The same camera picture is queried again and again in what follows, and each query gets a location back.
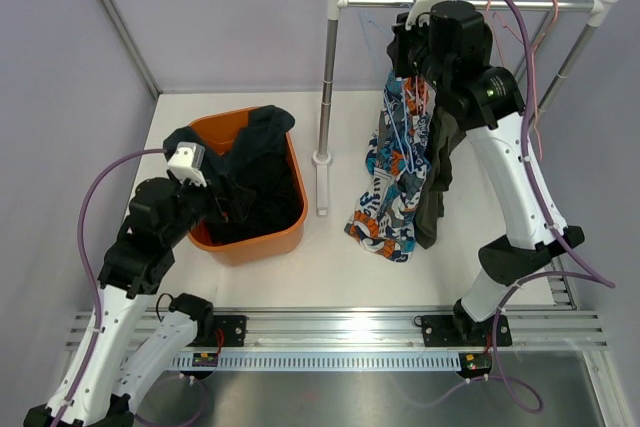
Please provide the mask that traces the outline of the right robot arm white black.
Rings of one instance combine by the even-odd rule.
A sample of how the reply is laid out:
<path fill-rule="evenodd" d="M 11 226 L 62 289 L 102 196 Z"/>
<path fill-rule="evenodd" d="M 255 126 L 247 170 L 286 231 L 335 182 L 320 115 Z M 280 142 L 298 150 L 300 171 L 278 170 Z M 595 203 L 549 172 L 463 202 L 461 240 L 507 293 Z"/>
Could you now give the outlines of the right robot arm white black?
<path fill-rule="evenodd" d="M 521 152 L 530 144 L 524 101 L 513 74 L 490 63 L 492 33 L 481 13 L 465 1 L 442 1 L 417 22 L 399 14 L 392 32 L 387 54 L 395 73 L 435 90 L 437 107 L 483 162 L 503 214 L 505 234 L 480 248 L 481 271 L 446 324 L 461 343 L 479 345 L 508 289 L 585 236 L 553 207 L 536 158 Z"/>

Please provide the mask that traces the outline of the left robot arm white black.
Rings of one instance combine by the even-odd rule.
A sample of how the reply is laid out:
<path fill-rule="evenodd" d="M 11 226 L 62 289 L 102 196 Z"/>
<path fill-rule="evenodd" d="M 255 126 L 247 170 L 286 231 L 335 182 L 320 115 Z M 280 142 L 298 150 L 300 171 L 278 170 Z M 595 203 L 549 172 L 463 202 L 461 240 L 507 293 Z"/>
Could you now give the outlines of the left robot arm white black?
<path fill-rule="evenodd" d="M 203 181 L 148 179 L 135 190 L 98 276 L 94 324 L 54 395 L 31 408 L 26 426 L 130 426 L 151 386 L 178 352 L 216 333 L 211 302 L 180 294 L 159 328 L 127 358 L 142 314 L 175 262 L 174 247 L 217 211 Z"/>

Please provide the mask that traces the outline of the pink hanger olive shorts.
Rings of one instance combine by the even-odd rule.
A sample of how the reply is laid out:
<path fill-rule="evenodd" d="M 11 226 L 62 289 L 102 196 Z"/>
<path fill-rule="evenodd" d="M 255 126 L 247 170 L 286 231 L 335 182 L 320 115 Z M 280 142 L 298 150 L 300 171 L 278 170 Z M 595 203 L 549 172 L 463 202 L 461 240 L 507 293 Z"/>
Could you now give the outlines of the pink hanger olive shorts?
<path fill-rule="evenodd" d="M 519 44 L 523 44 L 521 35 L 505 20 L 504 16 L 500 12 L 494 12 L 491 10 L 494 0 L 487 0 L 487 4 L 484 8 L 483 17 L 486 23 L 489 25 L 490 32 L 493 36 L 494 48 L 497 52 L 500 65 L 507 68 L 508 63 L 501 41 L 503 40 L 504 33 L 508 33 Z"/>

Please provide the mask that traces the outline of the patterned blue orange shorts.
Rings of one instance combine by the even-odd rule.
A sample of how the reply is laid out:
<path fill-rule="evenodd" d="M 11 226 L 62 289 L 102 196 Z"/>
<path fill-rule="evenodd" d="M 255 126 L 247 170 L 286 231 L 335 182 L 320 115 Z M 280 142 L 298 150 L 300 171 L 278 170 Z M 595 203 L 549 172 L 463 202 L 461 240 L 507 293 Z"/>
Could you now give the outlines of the patterned blue orange shorts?
<path fill-rule="evenodd" d="M 416 245 L 414 218 L 422 187 L 431 169 L 426 158 L 431 115 L 429 104 L 424 115 L 411 115 L 403 100 L 404 78 L 393 70 L 383 89 L 393 109 L 399 135 L 407 138 L 402 159 L 387 114 L 382 107 L 368 143 L 365 167 L 371 177 L 359 197 L 344 231 L 366 251 L 391 262 L 410 260 Z"/>

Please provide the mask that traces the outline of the black shorts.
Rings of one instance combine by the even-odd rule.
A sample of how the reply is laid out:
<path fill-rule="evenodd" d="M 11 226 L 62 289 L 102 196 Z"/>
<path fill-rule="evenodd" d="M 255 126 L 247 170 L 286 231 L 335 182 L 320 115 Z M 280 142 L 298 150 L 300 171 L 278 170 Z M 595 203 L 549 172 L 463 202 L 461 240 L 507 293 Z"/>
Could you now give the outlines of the black shorts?
<path fill-rule="evenodd" d="M 243 222 L 206 224 L 214 245 L 277 233 L 299 220 L 302 204 L 285 154 L 271 152 L 253 159 L 236 171 L 234 180 L 252 190 L 255 198 Z"/>

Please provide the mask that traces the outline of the olive green shorts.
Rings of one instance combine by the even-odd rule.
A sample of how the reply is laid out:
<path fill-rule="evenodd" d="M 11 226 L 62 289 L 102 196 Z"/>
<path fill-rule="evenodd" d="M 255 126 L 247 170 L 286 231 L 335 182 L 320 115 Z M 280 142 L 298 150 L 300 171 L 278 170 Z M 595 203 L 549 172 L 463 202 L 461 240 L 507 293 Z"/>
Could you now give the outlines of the olive green shorts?
<path fill-rule="evenodd" d="M 416 242 L 424 249 L 437 241 L 438 220 L 444 217 L 444 193 L 453 181 L 451 154 L 465 139 L 456 119 L 436 105 L 430 123 L 426 158 L 431 169 L 422 187 L 414 218 Z"/>

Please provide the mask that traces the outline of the dark navy shorts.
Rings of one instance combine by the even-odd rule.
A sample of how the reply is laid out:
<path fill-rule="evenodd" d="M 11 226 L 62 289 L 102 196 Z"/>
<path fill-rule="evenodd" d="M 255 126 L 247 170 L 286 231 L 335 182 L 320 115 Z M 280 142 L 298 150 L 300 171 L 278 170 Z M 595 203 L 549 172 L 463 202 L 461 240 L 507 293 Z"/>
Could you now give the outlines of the dark navy shorts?
<path fill-rule="evenodd" d="M 285 156 L 287 133 L 295 118 L 286 110 L 266 105 L 201 117 L 174 130 L 162 143 L 170 158 L 180 143 L 204 148 L 200 171 L 211 181 L 216 176 L 235 175 L 252 161 L 266 155 Z"/>

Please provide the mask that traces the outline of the pink hanger patterned shorts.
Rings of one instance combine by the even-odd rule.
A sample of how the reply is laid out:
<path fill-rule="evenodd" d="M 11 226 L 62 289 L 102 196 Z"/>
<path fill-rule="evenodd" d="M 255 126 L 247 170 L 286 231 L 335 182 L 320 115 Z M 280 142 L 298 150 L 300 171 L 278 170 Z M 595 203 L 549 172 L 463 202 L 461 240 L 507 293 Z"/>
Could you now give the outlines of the pink hanger patterned shorts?
<path fill-rule="evenodd" d="M 429 104 L 429 85 L 420 77 L 404 78 L 403 100 L 411 115 L 424 115 L 427 113 Z"/>

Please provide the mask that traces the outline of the blue wire hanger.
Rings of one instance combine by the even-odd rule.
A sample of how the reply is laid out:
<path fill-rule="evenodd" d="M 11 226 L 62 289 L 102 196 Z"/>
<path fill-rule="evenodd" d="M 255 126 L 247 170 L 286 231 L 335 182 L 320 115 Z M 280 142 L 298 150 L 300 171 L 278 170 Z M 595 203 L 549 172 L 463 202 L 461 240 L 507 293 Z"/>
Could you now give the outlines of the blue wire hanger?
<path fill-rule="evenodd" d="M 381 36 L 382 36 L 382 38 L 384 40 L 391 41 L 393 39 L 392 31 L 391 31 L 391 29 L 389 27 L 385 28 L 382 25 L 380 25 L 367 12 L 359 11 L 358 12 L 358 20 L 359 20 L 359 24 L 360 24 L 361 31 L 362 31 L 362 34 L 363 34 L 363 37 L 364 37 L 364 41 L 365 41 L 365 44 L 366 44 L 367 52 L 368 52 L 369 57 L 371 59 L 371 63 L 372 63 L 374 72 L 380 79 L 384 79 L 383 88 L 386 88 L 389 69 L 387 69 L 383 65 L 383 61 L 381 60 L 381 57 L 377 54 L 377 50 L 372 46 L 372 41 L 370 39 L 370 34 L 368 32 L 368 25 L 373 26 L 381 34 Z M 383 111 L 387 114 L 387 117 L 388 117 L 388 120 L 389 120 L 389 125 L 390 125 L 390 130 L 394 134 L 394 138 L 395 138 L 395 140 L 397 142 L 397 147 L 399 148 L 399 151 L 401 153 L 402 159 L 404 161 L 407 161 L 406 152 L 405 152 L 405 149 L 404 149 L 404 147 L 408 147 L 409 146 L 409 144 L 407 142 L 407 138 L 406 137 L 402 137 L 402 136 L 399 135 L 397 126 L 396 126 L 394 118 L 393 118 L 393 109 L 391 107 L 391 104 L 389 103 L 389 99 L 387 98 L 386 94 L 383 94 L 382 98 L 383 98 Z"/>

